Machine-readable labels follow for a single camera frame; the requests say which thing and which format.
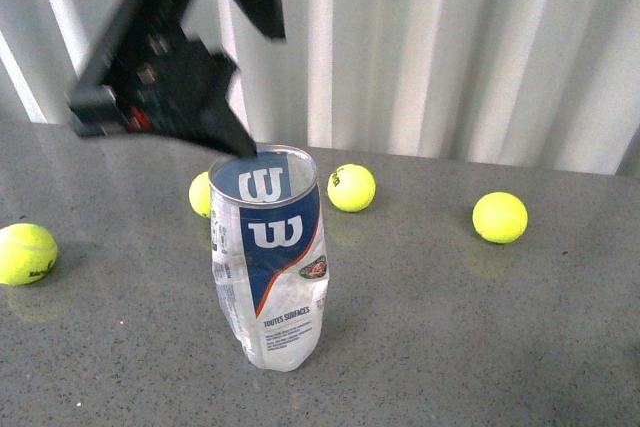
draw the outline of tennis ball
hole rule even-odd
[[[196,214],[205,218],[211,217],[211,186],[209,172],[203,172],[191,182],[189,202]]]
[[[21,285],[41,279],[53,268],[58,246],[44,227],[14,224],[0,230],[0,284]]]
[[[366,208],[376,194],[376,181],[361,165],[338,167],[327,184],[329,199],[340,210],[359,212]]]
[[[483,239],[508,244],[527,228],[527,209],[520,199],[506,192],[482,197],[473,209],[473,225]]]

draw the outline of gray countertop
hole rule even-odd
[[[0,286],[3,427],[640,423],[637,180],[308,149],[331,281],[315,352],[279,373],[244,357],[188,203],[216,154],[12,123],[0,146],[0,226],[60,246]],[[326,198],[347,162],[378,182],[359,214]],[[510,245],[471,225],[494,190],[529,210]]]

